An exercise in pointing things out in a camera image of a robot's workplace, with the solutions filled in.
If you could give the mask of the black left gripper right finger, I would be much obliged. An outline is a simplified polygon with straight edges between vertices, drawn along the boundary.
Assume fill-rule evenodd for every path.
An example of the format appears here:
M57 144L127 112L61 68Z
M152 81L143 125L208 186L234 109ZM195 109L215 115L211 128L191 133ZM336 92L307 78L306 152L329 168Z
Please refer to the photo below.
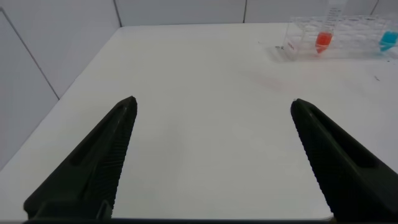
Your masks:
M397 221L397 173L315 105L296 99L290 113L334 218Z

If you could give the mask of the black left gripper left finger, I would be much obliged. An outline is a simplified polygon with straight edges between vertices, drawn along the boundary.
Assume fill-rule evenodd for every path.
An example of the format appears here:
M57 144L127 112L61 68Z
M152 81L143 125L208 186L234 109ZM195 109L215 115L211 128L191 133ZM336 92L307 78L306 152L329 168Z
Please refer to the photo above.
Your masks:
M118 102L24 202L30 219L110 219L137 116Z

